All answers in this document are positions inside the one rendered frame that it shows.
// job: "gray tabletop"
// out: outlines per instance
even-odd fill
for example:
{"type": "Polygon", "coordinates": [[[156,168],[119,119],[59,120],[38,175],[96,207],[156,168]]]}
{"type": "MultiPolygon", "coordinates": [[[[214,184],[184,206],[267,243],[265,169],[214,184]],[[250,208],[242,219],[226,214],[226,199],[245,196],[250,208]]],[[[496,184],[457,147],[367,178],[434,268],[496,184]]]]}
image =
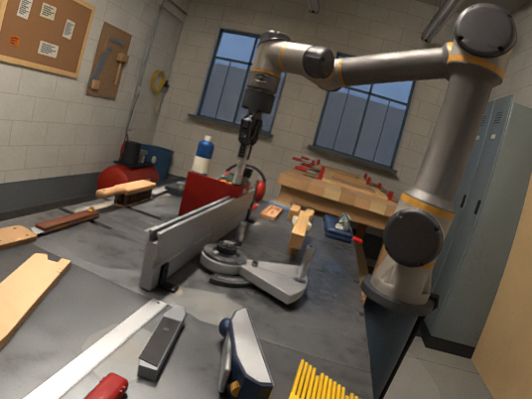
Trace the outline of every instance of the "gray tabletop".
{"type": "MultiPolygon", "coordinates": [[[[309,286],[296,304],[286,306],[253,288],[211,285],[209,273],[192,261],[171,277],[180,290],[146,292],[138,287],[147,238],[146,228],[177,215],[179,198],[158,196],[127,209],[101,212],[97,223],[84,223],[39,237],[30,245],[0,252],[0,280],[33,253],[72,261],[71,269],[0,351],[2,398],[22,398],[150,298],[182,305],[186,327],[157,384],[136,375],[138,356],[162,314],[81,380],[65,398],[84,397],[109,372],[129,380],[128,398],[218,398],[221,336],[217,325],[242,307],[249,309],[276,389],[272,398],[288,398],[303,358],[364,399],[372,398],[369,353],[352,244],[326,238],[315,216],[306,244],[316,248],[309,286]]],[[[258,217],[260,210],[253,212],[258,217]]],[[[36,213],[0,223],[22,224],[65,215],[62,210],[36,213]]],[[[250,225],[242,250],[251,259],[299,263],[286,254],[292,224],[286,211],[271,222],[250,225]]]]}

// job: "blue bottle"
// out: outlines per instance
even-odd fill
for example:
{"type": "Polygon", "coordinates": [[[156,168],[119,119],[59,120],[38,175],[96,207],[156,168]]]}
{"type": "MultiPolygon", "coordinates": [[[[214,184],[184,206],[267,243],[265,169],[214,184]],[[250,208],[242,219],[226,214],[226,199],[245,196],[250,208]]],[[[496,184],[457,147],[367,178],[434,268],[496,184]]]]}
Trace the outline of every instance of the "blue bottle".
{"type": "Polygon", "coordinates": [[[193,163],[193,172],[201,175],[208,175],[208,168],[210,167],[210,160],[214,152],[214,144],[210,136],[204,136],[198,144],[198,150],[193,163]]]}

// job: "locker handle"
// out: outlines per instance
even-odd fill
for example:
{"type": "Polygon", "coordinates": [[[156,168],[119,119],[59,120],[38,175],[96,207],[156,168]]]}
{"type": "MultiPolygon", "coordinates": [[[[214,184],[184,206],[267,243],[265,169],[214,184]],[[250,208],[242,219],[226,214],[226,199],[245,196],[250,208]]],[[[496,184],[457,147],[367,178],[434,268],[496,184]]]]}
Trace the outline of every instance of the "locker handle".
{"type": "Polygon", "coordinates": [[[474,209],[474,214],[478,213],[478,209],[480,208],[480,203],[481,203],[481,200],[479,199],[478,202],[476,203],[476,208],[474,209]]]}

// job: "locker door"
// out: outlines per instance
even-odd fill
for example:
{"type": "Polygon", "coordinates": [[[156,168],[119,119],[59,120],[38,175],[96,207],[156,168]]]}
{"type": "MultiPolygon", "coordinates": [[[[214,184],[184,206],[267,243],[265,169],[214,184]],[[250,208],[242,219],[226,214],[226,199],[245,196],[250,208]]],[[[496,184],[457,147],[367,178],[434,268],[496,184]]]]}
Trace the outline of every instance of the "locker door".
{"type": "Polygon", "coordinates": [[[465,170],[464,170],[464,175],[462,176],[460,185],[455,195],[455,200],[453,201],[453,205],[455,207],[455,219],[453,220],[453,224],[451,224],[451,228],[449,229],[449,232],[447,233],[446,240],[444,242],[442,251],[440,252],[440,255],[438,255],[438,259],[436,259],[436,264],[434,266],[434,271],[433,271],[433,281],[432,281],[433,289],[438,281],[438,278],[440,277],[440,273],[442,271],[443,265],[446,262],[449,250],[451,249],[453,245],[454,236],[457,232],[457,227],[458,227],[458,224],[460,223],[460,219],[462,216],[462,210],[464,209],[464,204],[466,203],[466,198],[471,188],[471,182],[474,178],[474,174],[478,166],[478,161],[480,159],[480,154],[482,152],[482,147],[484,144],[487,127],[489,124],[488,122],[491,117],[491,112],[493,110],[494,103],[495,101],[490,101],[486,105],[484,116],[482,116],[482,122],[480,123],[478,134],[476,135],[476,140],[474,141],[471,154],[469,155],[469,160],[467,161],[467,166],[465,167],[465,170]]]}
{"type": "MultiPolygon", "coordinates": [[[[449,249],[438,281],[434,285],[434,292],[444,297],[442,298],[442,308],[445,306],[445,298],[449,294],[456,276],[459,274],[469,247],[471,235],[480,215],[481,204],[493,174],[496,157],[511,111],[512,99],[512,96],[501,98],[496,100],[493,105],[476,173],[461,211],[460,223],[457,223],[453,245],[449,249]]],[[[436,322],[438,310],[436,309],[432,315],[427,317],[427,325],[436,322]]]]}

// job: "ceiling pipe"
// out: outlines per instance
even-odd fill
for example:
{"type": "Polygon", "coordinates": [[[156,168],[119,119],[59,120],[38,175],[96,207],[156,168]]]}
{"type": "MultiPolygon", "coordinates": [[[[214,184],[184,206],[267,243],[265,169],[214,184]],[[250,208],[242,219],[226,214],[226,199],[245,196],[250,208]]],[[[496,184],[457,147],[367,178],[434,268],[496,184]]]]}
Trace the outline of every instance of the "ceiling pipe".
{"type": "Polygon", "coordinates": [[[433,17],[425,31],[421,34],[421,40],[430,43],[442,30],[446,22],[451,18],[451,16],[457,11],[459,6],[464,0],[447,0],[447,2],[440,7],[440,10],[433,17]]]}

